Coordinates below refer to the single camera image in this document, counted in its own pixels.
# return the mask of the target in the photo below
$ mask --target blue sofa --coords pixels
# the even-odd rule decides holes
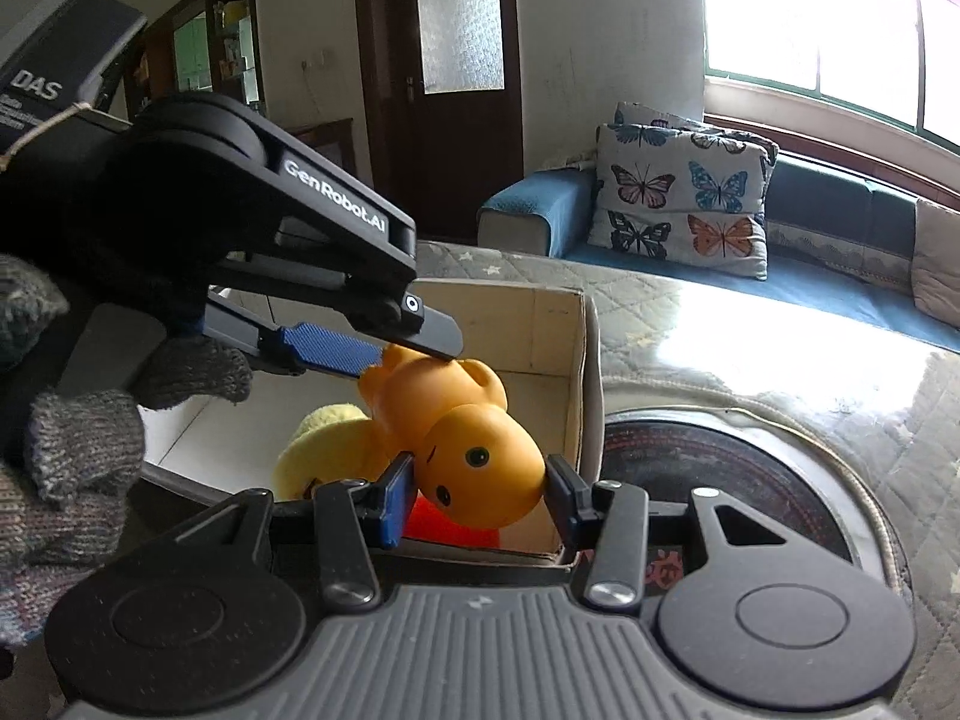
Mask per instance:
[[[960,351],[960,331],[910,293],[916,198],[864,175],[781,153],[767,191],[766,281],[587,243],[595,175],[536,172],[488,200],[478,245],[643,271],[857,319]]]

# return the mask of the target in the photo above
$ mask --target gray glove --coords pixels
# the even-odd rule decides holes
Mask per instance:
[[[0,255],[0,365],[15,365],[67,304],[44,274]],[[130,392],[32,404],[25,467],[0,459],[0,646],[38,635],[64,592],[116,550],[126,494],[144,457],[137,404],[171,408],[191,395],[233,403],[250,394],[250,367],[211,338],[174,338],[157,348]]]

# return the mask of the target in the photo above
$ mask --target orange rubber duck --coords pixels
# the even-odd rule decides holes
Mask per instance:
[[[451,520],[503,528],[536,507],[544,456],[507,414],[503,384],[483,362],[390,344],[358,386],[387,455],[414,453],[416,485]]]

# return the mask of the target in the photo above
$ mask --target window sill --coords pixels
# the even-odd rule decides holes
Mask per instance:
[[[715,76],[707,77],[704,109],[785,130],[781,146],[788,151],[867,172],[960,210],[960,156],[894,125],[822,100]],[[778,139],[776,133],[771,137]]]

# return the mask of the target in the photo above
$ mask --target sofa armrest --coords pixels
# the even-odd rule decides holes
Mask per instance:
[[[477,245],[563,257],[587,237],[593,170],[544,170],[495,194],[477,213]]]

